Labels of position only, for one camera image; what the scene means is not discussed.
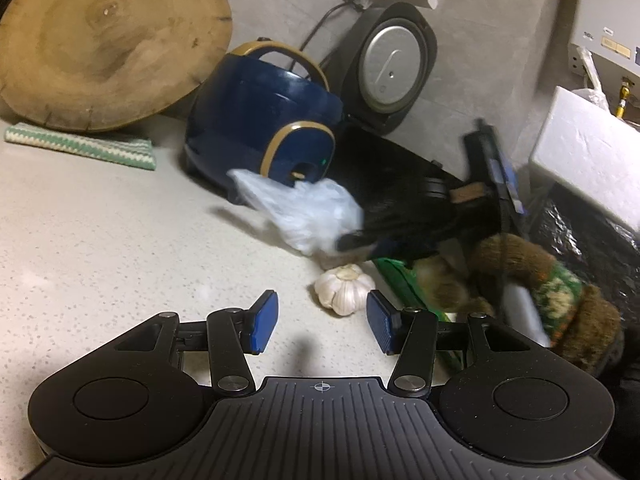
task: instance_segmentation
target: gold trim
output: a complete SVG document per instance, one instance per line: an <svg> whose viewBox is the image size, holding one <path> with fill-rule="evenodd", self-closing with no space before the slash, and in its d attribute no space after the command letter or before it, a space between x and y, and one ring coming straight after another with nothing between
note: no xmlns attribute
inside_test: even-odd
<svg viewBox="0 0 640 480"><path fill-rule="evenodd" d="M329 161L327 161L327 164L324 168L324 173L322 174L322 176L324 176L327 168L329 167L329 164L331 163L331 159L334 158L335 137L334 137L334 133L327 126L321 123L316 123L314 121L295 121L294 123L286 124L286 126L281 127L281 129L279 129L275 133L275 135L271 137L271 140L269 141L267 149L264 151L264 157L262 158L262 162L260 164L260 174L262 176L265 176L265 177L269 176L269 170L271 169L271 164L273 163L273 157L276 155L276 152L278 151L278 148L282 144L282 141L291 132L294 132L295 130L299 130L300 128L314 128L316 130L322 130L328 133L332 141L334 142L334 148L331 151L331 157L329 158Z"/></svg>
<svg viewBox="0 0 640 480"><path fill-rule="evenodd" d="M279 41L248 41L247 43L236 46L230 54L235 54L236 56L247 56L256 50L261 49L264 49L265 54L268 52L279 52L285 56L295 59L306 69L307 72L309 72L311 79L314 79L314 76L317 76L317 78L319 77L321 81L316 82L324 85L324 89L327 92L329 91L329 82L318 64L304 52L301 52L286 43L281 43Z"/></svg>

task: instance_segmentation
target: dish cloth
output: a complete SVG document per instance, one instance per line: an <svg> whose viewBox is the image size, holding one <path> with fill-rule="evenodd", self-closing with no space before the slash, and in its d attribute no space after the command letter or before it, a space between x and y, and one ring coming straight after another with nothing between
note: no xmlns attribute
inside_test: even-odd
<svg viewBox="0 0 640 480"><path fill-rule="evenodd" d="M125 134L100 134L99 136L64 134L26 123L18 123L7 128L4 132L4 140L57 152L88 156L143 170L156 168L156 158L151 141Z"/></svg>

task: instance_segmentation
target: power cord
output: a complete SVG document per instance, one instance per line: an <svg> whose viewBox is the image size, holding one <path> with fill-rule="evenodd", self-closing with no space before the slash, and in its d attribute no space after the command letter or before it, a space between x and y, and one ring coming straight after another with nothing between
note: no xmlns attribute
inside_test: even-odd
<svg viewBox="0 0 640 480"><path fill-rule="evenodd" d="M311 29L311 32L306 36L305 40L300 45L300 51L303 51L306 48L309 42L318 33L318 30L320 30L320 27L324 25L324 22L329 18L329 16L331 16L336 10L341 9L343 7L347 7L347 6L353 6L353 8L356 9L358 12L362 12L364 10L364 8L360 4L356 3L355 0L345 0L341 4L338 4L335 7L332 7L327 12L325 12L324 16L320 18L320 21L318 21L314 26L314 28ZM322 63L326 62L326 60L329 58L329 56L331 56L332 53L333 53L333 50L331 53L329 53L327 56L324 57L324 59L320 62L321 65ZM293 70L293 67L295 67L295 65L296 65L296 61L292 60L291 63L289 64L290 72Z"/></svg>
<svg viewBox="0 0 640 480"><path fill-rule="evenodd" d="M331 59L331 56L333 56L335 54L335 51L338 50L338 47L334 46L329 53L324 56L322 58L322 60L320 61L320 63L318 63L318 66L324 70L326 68L326 66L329 64L329 60Z"/></svg>

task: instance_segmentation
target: knitted mitten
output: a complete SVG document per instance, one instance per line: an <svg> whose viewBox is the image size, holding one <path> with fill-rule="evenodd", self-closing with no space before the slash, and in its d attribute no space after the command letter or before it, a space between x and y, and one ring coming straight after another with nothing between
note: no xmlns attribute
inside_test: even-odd
<svg viewBox="0 0 640 480"><path fill-rule="evenodd" d="M620 330L618 311L541 247L514 235L507 235L506 247L506 275L529 288L554 352L593 372ZM499 276L501 261L502 240L495 235L478 244L468 264Z"/></svg>

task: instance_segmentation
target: wooden cutting board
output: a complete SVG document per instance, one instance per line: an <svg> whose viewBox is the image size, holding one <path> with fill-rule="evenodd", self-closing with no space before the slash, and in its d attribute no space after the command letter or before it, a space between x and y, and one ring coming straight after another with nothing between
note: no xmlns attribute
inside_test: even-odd
<svg viewBox="0 0 640 480"><path fill-rule="evenodd" d="M227 0L12 0L0 20L0 96L47 128L111 130L196 88L231 28Z"/></svg>

